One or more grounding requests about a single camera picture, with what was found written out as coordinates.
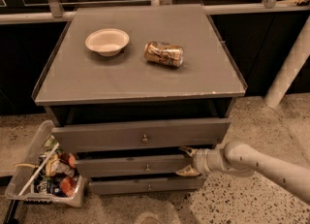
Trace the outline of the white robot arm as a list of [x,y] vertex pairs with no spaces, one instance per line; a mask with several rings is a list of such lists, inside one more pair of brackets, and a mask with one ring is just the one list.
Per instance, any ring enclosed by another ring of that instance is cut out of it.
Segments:
[[273,181],[306,204],[310,204],[310,170],[258,152],[241,142],[229,142],[223,148],[182,146],[192,162],[176,173],[179,176],[208,176],[222,173],[251,176],[254,172]]

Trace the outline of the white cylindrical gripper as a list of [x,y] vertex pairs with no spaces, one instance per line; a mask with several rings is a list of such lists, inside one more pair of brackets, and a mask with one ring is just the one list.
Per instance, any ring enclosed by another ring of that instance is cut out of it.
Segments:
[[179,149],[187,153],[190,157],[194,156],[194,168],[188,165],[176,172],[178,176],[209,175],[214,172],[220,172],[223,169],[223,160],[219,149],[196,150],[189,146],[181,146]]

